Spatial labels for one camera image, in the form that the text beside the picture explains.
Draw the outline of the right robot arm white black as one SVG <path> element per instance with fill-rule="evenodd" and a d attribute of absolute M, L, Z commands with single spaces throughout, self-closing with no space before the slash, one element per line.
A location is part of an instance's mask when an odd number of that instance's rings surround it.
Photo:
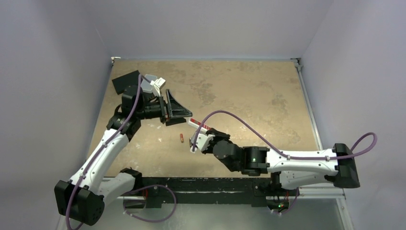
<path fill-rule="evenodd" d="M 229 171 L 248 176 L 271 173 L 269 189 L 275 195 L 300 186 L 332 183 L 338 188 L 359 188 L 360 181 L 352 151 L 336 143 L 319 151 L 280 151 L 268 147 L 240 147 L 228 134 L 214 129 L 197 136 L 195 147 L 213 154 Z"/>

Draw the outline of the white red remote control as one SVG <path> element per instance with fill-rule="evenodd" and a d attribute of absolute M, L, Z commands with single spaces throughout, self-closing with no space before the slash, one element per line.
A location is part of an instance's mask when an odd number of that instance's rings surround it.
<path fill-rule="evenodd" d="M 194 118 L 189 118 L 189 119 L 187 120 L 187 124 L 190 125 L 190 126 L 192 126 L 192 127 L 195 128 L 195 129 L 197 129 L 197 128 L 201 125 L 201 122 L 198 121 L 198 120 L 195 120 Z M 206 124 L 203 124 L 202 127 L 201 127 L 201 129 L 200 129 L 200 132 L 205 133 L 205 132 L 207 132 L 207 131 L 210 130 L 210 129 L 211 129 L 211 127 L 207 126 Z"/>

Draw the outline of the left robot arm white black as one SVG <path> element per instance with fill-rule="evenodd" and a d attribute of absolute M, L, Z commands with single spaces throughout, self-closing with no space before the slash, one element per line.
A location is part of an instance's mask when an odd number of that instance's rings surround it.
<path fill-rule="evenodd" d="M 185 123 L 192 112 L 165 91 L 166 99 L 146 92 L 140 86 L 128 86 L 122 102 L 110 118 L 103 137 L 91 156 L 67 181 L 60 180 L 54 188 L 59 214 L 89 226 L 102 216 L 108 204 L 121 195 L 146 196 L 142 173 L 125 168 L 109 181 L 104 177 L 118 154 L 132 140 L 144 119 L 158 118 L 166 126 Z"/>

